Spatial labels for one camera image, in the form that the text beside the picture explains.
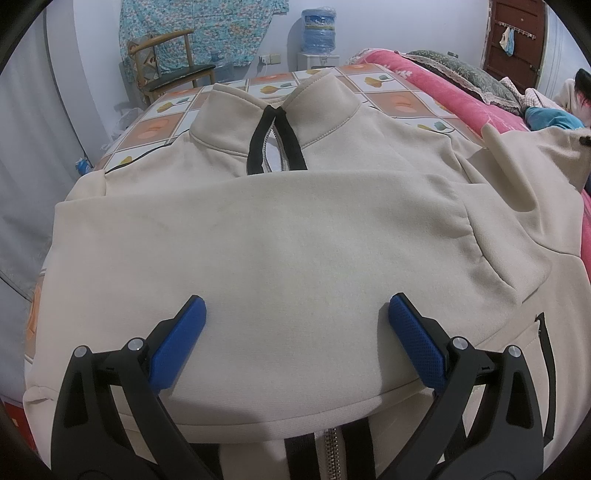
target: teal floral fabric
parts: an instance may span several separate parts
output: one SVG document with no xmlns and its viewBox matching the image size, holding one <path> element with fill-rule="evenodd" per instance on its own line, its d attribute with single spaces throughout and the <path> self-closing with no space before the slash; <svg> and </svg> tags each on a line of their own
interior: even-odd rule
<svg viewBox="0 0 591 480">
<path fill-rule="evenodd" d="M 235 66 L 255 57 L 271 18 L 289 11 L 289 0 L 123 0 L 119 19 L 119 45 L 125 74 L 134 81 L 128 42 L 144 35 L 161 35 L 194 28 L 189 36 L 196 64 L 210 63 L 219 50 Z M 156 46 L 160 73 L 187 66 L 184 38 Z"/>
<path fill-rule="evenodd" d="M 414 50 L 402 56 L 449 80 L 487 105 L 496 105 L 519 115 L 519 103 L 515 96 L 484 70 L 433 50 Z"/>
</svg>

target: beige sweatshirt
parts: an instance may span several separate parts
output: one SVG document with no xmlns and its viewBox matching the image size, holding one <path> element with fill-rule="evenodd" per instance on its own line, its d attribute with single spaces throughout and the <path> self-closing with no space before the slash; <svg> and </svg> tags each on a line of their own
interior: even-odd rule
<svg viewBox="0 0 591 480">
<path fill-rule="evenodd" d="M 216 85 L 173 145 L 85 175 L 57 205 L 24 397 L 44 460 L 72 350 L 119 349 L 198 294 L 206 326 L 161 398 L 190 442 L 223 444 L 226 480 L 287 478 L 282 439 L 311 432 L 326 475 L 322 431 L 366 416 L 379 474 L 431 398 L 385 318 L 399 291 L 450 336 L 522 347 L 543 423 L 545 312 L 555 458 L 591 406 L 580 132 L 487 125 L 480 148 L 363 106 L 322 72 L 282 105 L 308 170 L 247 176 L 266 106 Z"/>
</svg>

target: pink blanket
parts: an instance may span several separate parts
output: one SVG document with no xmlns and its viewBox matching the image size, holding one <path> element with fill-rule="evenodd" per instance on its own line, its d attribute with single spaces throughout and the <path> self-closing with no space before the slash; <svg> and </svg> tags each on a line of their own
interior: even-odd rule
<svg viewBox="0 0 591 480">
<path fill-rule="evenodd" d="M 452 83 L 401 57 L 393 50 L 369 50 L 361 55 L 357 63 L 377 63 L 401 75 L 457 115 L 478 135 L 485 124 L 492 124 L 500 133 L 509 130 L 529 131 L 520 117 L 495 105 L 486 105 L 476 100 Z"/>
</svg>

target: metal zipper teeth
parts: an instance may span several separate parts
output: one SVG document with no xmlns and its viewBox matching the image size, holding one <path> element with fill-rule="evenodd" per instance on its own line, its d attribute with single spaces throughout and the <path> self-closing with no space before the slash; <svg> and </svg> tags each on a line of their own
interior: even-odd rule
<svg viewBox="0 0 591 480">
<path fill-rule="evenodd" d="M 275 134 L 275 140 L 277 140 L 277 150 L 279 150 L 279 158 L 281 159 L 281 171 L 289 170 L 289 166 L 287 163 L 287 155 L 285 153 L 285 148 L 283 147 L 283 141 L 281 140 L 281 135 L 277 131 L 275 127 L 275 121 L 271 124 L 271 128 L 273 129 L 273 133 Z"/>
<path fill-rule="evenodd" d="M 324 449 L 326 451 L 327 474 L 329 480 L 341 480 L 339 461 L 339 439 L 336 429 L 324 431 Z"/>
<path fill-rule="evenodd" d="M 271 128 L 268 130 L 267 134 L 265 135 L 265 141 L 262 144 L 262 163 L 263 163 L 264 169 L 266 170 L 265 173 L 272 172 L 271 166 L 269 165 L 269 161 L 267 160 L 267 141 L 269 140 L 269 135 L 271 135 Z"/>
</svg>

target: water bottle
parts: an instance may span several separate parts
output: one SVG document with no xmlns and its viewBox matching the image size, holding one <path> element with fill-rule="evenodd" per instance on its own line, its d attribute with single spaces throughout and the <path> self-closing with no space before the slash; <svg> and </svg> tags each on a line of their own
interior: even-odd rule
<svg viewBox="0 0 591 480">
<path fill-rule="evenodd" d="M 234 60 L 231 58 L 224 58 L 219 50 L 212 50 L 210 52 L 212 62 L 216 67 L 213 71 L 216 82 L 231 82 L 234 80 Z"/>
<path fill-rule="evenodd" d="M 335 49 L 334 8 L 322 7 L 301 13 L 301 50 L 312 55 L 329 55 Z"/>
</svg>

